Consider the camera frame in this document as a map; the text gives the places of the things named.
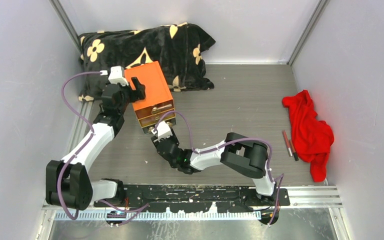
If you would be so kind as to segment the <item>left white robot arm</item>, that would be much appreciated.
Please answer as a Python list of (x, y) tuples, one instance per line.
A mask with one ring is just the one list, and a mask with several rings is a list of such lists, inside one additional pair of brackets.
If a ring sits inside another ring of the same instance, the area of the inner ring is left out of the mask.
[(89, 170), (104, 147), (120, 132), (130, 103), (145, 99), (145, 85), (131, 82), (110, 83), (103, 91), (100, 112), (90, 124), (89, 133), (63, 159), (51, 160), (45, 169), (45, 200), (49, 205), (85, 210), (91, 203), (106, 200), (121, 206), (126, 191), (121, 180), (103, 178), (91, 181)]

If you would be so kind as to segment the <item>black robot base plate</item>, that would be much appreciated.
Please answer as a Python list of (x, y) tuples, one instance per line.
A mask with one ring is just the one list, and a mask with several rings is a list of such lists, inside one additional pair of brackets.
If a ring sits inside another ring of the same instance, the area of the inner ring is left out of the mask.
[(217, 213), (247, 213), (278, 204), (291, 204), (287, 189), (281, 188), (271, 196), (259, 195), (253, 186), (247, 185), (146, 185), (126, 184), (121, 197), (109, 198), (107, 202), (116, 207), (138, 209), (149, 204), (146, 211), (163, 213), (207, 213), (216, 207)]

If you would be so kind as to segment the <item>orange drawer organizer box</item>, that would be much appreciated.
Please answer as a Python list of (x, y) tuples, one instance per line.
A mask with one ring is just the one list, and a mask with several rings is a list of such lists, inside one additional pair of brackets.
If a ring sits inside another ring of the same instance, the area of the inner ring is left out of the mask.
[(145, 86), (145, 99), (132, 104), (136, 118), (144, 134), (149, 134), (159, 120), (176, 124), (176, 114), (165, 113), (175, 109), (174, 100), (159, 62), (154, 61), (124, 71), (127, 80), (132, 83), (136, 77)]

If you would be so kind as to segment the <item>orange brown lip pen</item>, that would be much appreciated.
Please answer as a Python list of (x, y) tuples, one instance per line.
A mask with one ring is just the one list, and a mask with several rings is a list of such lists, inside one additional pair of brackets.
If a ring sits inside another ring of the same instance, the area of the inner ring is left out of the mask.
[(294, 144), (293, 144), (291, 139), (289, 140), (289, 144), (290, 144), (290, 148), (291, 148), (292, 156), (294, 157), (294, 160), (295, 161), (299, 161), (298, 153), (297, 153), (297, 151), (296, 151), (296, 149), (294, 147)]

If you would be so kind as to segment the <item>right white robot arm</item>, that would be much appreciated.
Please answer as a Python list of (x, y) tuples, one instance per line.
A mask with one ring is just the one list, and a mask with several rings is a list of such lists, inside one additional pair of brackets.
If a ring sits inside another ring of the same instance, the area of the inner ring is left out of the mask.
[(270, 148), (257, 138), (230, 132), (221, 142), (194, 150), (180, 148), (174, 132), (162, 139), (153, 136), (151, 141), (157, 153), (171, 168), (192, 175), (210, 167), (224, 165), (252, 179), (261, 204), (268, 206), (277, 199), (276, 184), (269, 170)]

